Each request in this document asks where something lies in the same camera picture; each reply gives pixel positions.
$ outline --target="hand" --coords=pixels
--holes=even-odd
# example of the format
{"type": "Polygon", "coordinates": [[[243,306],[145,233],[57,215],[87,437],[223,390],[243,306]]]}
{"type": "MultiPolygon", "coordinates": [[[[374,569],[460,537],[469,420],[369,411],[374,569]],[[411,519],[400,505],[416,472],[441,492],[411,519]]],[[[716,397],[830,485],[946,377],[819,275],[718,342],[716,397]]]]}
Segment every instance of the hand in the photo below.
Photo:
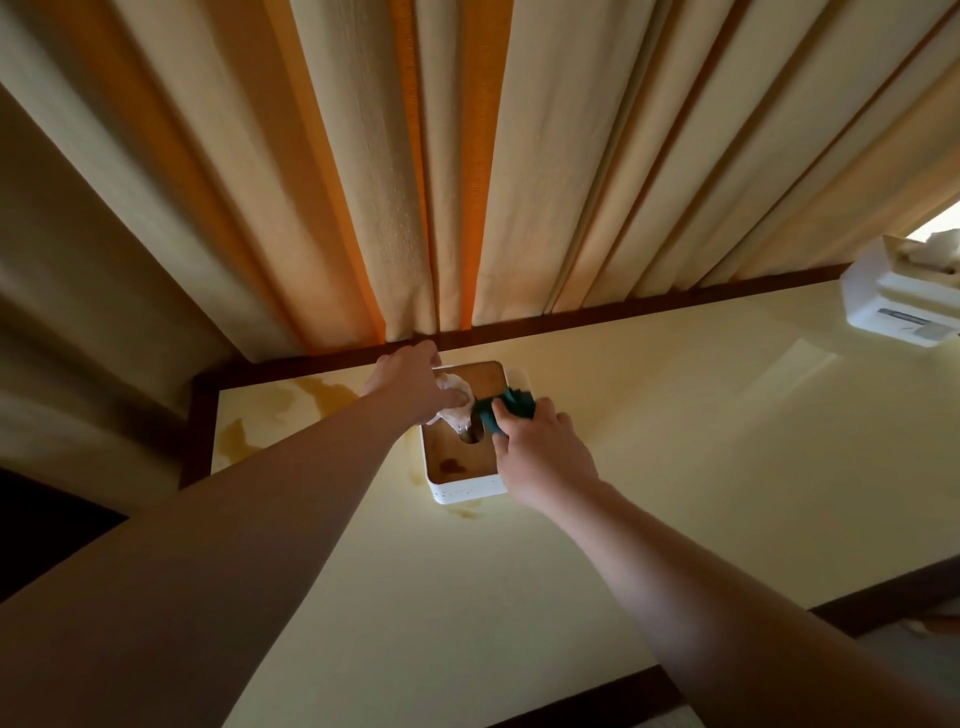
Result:
{"type": "Polygon", "coordinates": [[[554,496],[599,481],[573,420],[549,398],[537,400],[533,420],[512,415],[501,400],[493,401],[493,415],[507,434],[493,435],[496,468],[517,501],[543,511],[554,496]]]}
{"type": "Polygon", "coordinates": [[[430,340],[403,347],[376,360],[376,369],[364,384],[364,395],[382,395],[407,427],[428,422],[440,410],[462,407],[467,394],[441,389],[433,367],[442,366],[437,345],[430,340]]]}

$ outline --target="curtain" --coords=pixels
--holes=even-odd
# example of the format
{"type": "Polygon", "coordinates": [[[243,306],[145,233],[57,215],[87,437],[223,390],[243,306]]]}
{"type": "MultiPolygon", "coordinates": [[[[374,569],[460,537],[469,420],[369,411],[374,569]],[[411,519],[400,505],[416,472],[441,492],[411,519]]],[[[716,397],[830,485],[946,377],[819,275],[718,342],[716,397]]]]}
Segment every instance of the curtain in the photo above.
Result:
{"type": "Polygon", "coordinates": [[[233,356],[845,262],[960,196],[953,0],[0,0],[0,85],[4,427],[92,427],[157,473],[128,510],[233,356]]]}

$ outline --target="green cloth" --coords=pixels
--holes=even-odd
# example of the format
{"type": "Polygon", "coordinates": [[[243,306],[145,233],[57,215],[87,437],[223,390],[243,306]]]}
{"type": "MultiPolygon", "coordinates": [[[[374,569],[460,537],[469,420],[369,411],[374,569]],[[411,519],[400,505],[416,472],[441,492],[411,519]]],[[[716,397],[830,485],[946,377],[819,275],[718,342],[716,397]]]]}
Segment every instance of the green cloth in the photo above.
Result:
{"type": "Polygon", "coordinates": [[[503,434],[503,430],[500,429],[500,426],[496,423],[496,418],[493,416],[493,400],[503,400],[509,412],[518,417],[525,417],[527,420],[533,419],[534,412],[537,409],[537,402],[532,394],[511,387],[507,387],[502,395],[477,400],[473,405],[473,411],[480,415],[480,419],[488,432],[495,432],[500,435],[503,434]]]}

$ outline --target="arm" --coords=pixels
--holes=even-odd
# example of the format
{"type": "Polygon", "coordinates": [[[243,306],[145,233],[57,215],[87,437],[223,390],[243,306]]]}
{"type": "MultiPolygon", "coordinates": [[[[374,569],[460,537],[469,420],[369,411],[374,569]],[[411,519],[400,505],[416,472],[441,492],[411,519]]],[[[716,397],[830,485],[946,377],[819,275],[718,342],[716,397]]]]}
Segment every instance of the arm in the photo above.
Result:
{"type": "Polygon", "coordinates": [[[390,447],[464,396],[432,342],[351,406],[130,519],[0,605],[0,724],[219,726],[390,447]]]}
{"type": "Polygon", "coordinates": [[[494,403],[510,493],[584,551],[709,726],[948,726],[960,713],[600,480],[565,413],[494,403]]]}

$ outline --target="forearm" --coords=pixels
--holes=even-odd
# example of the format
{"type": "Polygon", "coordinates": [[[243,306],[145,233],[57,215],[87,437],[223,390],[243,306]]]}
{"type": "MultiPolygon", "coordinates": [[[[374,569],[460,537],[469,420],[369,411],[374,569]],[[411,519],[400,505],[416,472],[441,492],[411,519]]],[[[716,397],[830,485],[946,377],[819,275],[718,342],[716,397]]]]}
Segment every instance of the forearm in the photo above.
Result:
{"type": "Polygon", "coordinates": [[[0,723],[219,726],[407,425],[362,398],[9,599],[0,723]]]}
{"type": "Polygon", "coordinates": [[[544,512],[583,549],[710,726],[953,725],[950,708],[605,483],[544,512]]]}

